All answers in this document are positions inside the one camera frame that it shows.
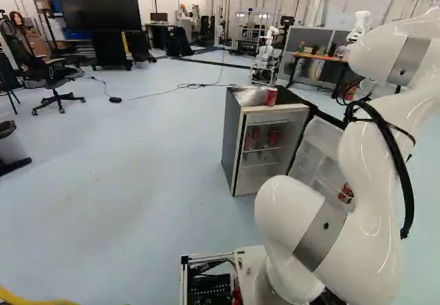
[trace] white robot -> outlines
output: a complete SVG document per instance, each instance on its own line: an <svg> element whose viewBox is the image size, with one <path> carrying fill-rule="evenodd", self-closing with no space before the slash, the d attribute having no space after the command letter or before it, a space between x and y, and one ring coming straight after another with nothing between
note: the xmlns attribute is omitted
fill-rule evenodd
<svg viewBox="0 0 440 305"><path fill-rule="evenodd" d="M265 44L258 48L258 56L257 58L267 59L272 55L274 48L272 47L272 42L274 37L278 35L280 31L278 28L275 28L273 25L269 27L265 36L260 36L260 38L265 39Z"/></svg>
<svg viewBox="0 0 440 305"><path fill-rule="evenodd" d="M355 27L351 30L346 39L350 42L356 42L360 36L365 35L371 29L371 12L357 11L355 13Z"/></svg>
<svg viewBox="0 0 440 305"><path fill-rule="evenodd" d="M358 36L349 64L372 80L408 87L370 105L417 139L440 103L440 7ZM355 116L369 118L363 109ZM413 141L391 130L407 158ZM255 219L267 258L265 283L254 285L255 304L308 304L325 286L350 305L390 304L398 292L405 241L396 220L397 171L390 149L376 124L367 121L349 123L339 148L340 168L355 194L354 212L343 213L287 176L273 177L259 190ZM258 288L269 289L272 300L262 301Z"/></svg>

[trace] gray floor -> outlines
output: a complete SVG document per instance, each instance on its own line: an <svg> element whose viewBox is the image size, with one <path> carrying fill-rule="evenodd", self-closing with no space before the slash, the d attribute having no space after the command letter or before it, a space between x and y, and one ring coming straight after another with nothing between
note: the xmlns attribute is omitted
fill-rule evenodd
<svg viewBox="0 0 440 305"><path fill-rule="evenodd" d="M222 52L206 55L222 59ZM213 82L219 72L219 66L171 59L133 71L87 70L125 99ZM225 68L219 84L247 84L248 73ZM67 103L64 115L55 106L30 115L48 96L44 89L17 91L18 116L0 98L0 120L16 121L34 160L0 179L0 284L29 298L87 305L176 304L180 255L261 243L254 197L232 198L220 165L223 87L121 104L111 104L93 80L60 89L68 91L87 103ZM328 93L294 91L342 118L343 108ZM403 242L394 304L434 304L440 296L439 123L438 114L426 123L408 164L417 209Z"/></svg>

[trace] can on fridge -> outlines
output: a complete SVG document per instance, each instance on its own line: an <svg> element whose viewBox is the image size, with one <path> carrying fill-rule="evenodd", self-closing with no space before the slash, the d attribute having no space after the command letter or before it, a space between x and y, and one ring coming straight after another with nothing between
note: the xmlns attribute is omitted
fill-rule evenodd
<svg viewBox="0 0 440 305"><path fill-rule="evenodd" d="M278 89L276 87L268 88L267 89L265 105L266 106L274 106L277 95L278 95Z"/></svg>

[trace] workbench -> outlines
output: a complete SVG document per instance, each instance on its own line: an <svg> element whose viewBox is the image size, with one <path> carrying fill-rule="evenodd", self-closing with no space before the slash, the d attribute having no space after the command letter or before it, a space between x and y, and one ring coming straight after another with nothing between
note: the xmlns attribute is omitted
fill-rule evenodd
<svg viewBox="0 0 440 305"><path fill-rule="evenodd" d="M345 72L347 71L347 68L349 66L349 61L347 59L344 58L339 58L337 56L325 56L322 54L311 54L311 53L304 53L304 52L293 52L292 53L292 57L294 58L293 61L293 65L291 68L291 74L289 77L289 82L287 83L287 88L291 87L292 83L293 83L293 78L294 78L294 74L295 74L295 69L296 69L296 65L298 64L298 60L300 58L309 58L309 59L318 59L318 60L323 60L323 61L331 61L333 63L342 63L344 64L344 68L341 71L340 77L338 82L336 83L336 87L333 90L331 97L332 99L335 99L338 96L338 92L339 92L339 88L342 82L342 79L345 76Z"/></svg>

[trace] computer monitor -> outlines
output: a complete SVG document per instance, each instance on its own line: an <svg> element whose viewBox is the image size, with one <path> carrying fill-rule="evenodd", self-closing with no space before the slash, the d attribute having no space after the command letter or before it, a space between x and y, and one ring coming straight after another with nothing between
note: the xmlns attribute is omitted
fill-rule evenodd
<svg viewBox="0 0 440 305"><path fill-rule="evenodd" d="M285 27L287 26L287 28L290 27L291 25L294 25L294 23L295 23L295 18L292 16L283 15L281 17L280 24Z"/></svg>
<svg viewBox="0 0 440 305"><path fill-rule="evenodd" d="M141 30L138 0L60 0L68 28Z"/></svg>
<svg viewBox="0 0 440 305"><path fill-rule="evenodd" d="M150 13L150 20L168 22L168 13Z"/></svg>

